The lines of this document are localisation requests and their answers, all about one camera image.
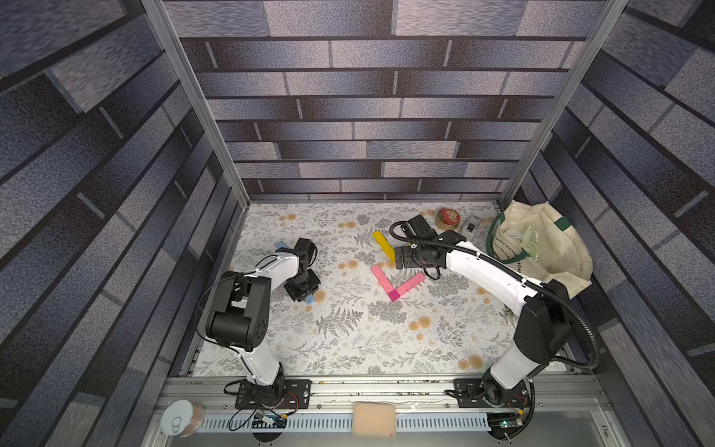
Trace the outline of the pink block one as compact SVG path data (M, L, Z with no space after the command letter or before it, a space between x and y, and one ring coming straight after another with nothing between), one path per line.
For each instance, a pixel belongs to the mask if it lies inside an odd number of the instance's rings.
M425 279L426 279L426 277L424 274L418 273L417 275L415 275L414 277L411 278L411 285L417 286L421 282L423 282Z

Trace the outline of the pink block two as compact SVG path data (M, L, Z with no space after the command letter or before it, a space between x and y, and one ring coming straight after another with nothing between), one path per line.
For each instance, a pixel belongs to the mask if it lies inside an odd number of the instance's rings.
M411 291L414 286L410 282L405 282L400 287L396 288L396 292L399 296L404 296L407 292Z

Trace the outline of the pink block three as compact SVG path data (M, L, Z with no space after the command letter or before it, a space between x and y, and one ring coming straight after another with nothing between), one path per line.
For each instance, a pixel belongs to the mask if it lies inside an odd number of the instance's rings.
M378 282L387 294L394 292L395 288L387 278L379 279Z

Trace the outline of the pink block five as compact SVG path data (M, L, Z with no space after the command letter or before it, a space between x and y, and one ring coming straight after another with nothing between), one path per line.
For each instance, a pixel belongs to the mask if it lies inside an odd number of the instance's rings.
M383 272L382 268L376 264L375 266L371 267L371 272L374 274L374 277L379 281L387 281L387 277L385 276L385 273Z

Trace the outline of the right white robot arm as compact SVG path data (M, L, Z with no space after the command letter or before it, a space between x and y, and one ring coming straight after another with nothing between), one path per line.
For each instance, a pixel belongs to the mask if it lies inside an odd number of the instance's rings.
M499 299L518 318L513 342L482 376L477 397L498 408L519 394L524 381L553 361L594 369L600 352L592 326L571 303L567 289L553 280L538 282L510 269L469 242L448 244L441 238L413 242L395 249L398 269L450 270L477 283ZM579 328L588 337L590 357L572 361L559 352Z

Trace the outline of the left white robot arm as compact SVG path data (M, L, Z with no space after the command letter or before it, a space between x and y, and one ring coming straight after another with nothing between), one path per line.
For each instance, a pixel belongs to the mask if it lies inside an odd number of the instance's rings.
M282 390L282 365L264 342L271 294L283 287L296 302L314 294L320 287L312 270L317 257L318 249L313 244L306 248L279 248L252 270L228 271L210 287L214 298L205 312L205 337L238 354L247 370L247 381L259 389L275 393Z

